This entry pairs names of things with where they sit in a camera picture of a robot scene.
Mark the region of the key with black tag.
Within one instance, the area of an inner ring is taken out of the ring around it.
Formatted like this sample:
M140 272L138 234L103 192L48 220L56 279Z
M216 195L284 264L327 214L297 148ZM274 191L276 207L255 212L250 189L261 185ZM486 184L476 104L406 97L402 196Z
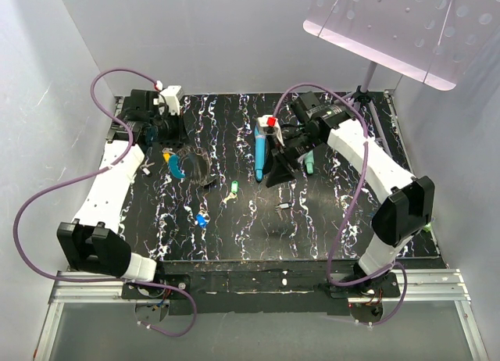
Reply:
M275 206L275 212L278 214L279 218L283 219L283 212L291 208L290 202L282 202Z

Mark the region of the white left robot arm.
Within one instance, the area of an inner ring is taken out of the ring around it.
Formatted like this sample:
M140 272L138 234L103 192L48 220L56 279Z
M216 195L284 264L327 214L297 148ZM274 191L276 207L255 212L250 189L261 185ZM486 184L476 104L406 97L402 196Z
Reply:
M56 232L70 268L129 281L149 298L160 297L166 279L156 273L155 260L134 253L119 235L120 217L136 172L154 145L179 148L187 142L179 85L162 91L134 89L120 104L117 118L106 137L99 174L70 223Z

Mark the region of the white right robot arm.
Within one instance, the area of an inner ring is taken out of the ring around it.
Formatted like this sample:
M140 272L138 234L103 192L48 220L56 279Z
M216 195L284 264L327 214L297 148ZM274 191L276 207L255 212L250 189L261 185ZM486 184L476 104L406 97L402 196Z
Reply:
M291 109L299 124L288 136L283 135L276 116L256 120L270 148L262 169L266 186L293 181L306 154L320 145L340 153L358 171L359 184L368 184L380 203L371 221L373 236L353 274L347 280L329 282L337 287L354 286L362 296L374 295L382 286L380 276L431 221L434 182L397 164L368 135L364 118L342 97L328 105L310 91L298 96Z

